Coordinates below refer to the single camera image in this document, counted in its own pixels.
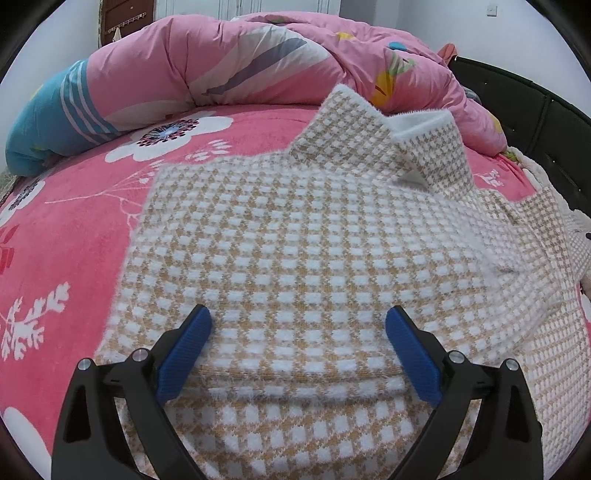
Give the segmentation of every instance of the beige and white garment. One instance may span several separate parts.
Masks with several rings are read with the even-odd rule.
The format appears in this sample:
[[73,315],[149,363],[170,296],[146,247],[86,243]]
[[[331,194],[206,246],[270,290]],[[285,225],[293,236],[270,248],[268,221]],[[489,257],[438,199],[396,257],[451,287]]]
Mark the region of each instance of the beige and white garment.
[[566,239],[548,188],[475,188],[447,111],[387,118],[338,86],[286,151],[160,168],[96,360],[203,303],[214,331],[166,411],[209,478],[386,479],[430,413],[384,332],[401,304],[448,350],[520,361],[549,477],[591,410]]

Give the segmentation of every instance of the cabinet door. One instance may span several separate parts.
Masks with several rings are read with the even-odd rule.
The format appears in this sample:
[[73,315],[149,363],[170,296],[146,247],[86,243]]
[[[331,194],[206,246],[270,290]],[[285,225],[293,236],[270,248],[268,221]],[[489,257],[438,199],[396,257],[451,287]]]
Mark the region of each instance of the cabinet door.
[[241,14],[255,12],[320,12],[338,15],[340,0],[239,0]]
[[156,19],[169,15],[200,14],[230,20],[238,14],[239,0],[157,0]]

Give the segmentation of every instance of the leather headboard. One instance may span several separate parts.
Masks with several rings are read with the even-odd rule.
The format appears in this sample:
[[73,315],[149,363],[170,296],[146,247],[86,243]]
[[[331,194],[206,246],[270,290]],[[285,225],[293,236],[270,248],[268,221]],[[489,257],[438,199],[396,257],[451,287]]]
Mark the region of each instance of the leather headboard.
[[572,209],[591,216],[591,119],[514,73],[456,57],[450,68],[495,115],[510,146],[542,165]]

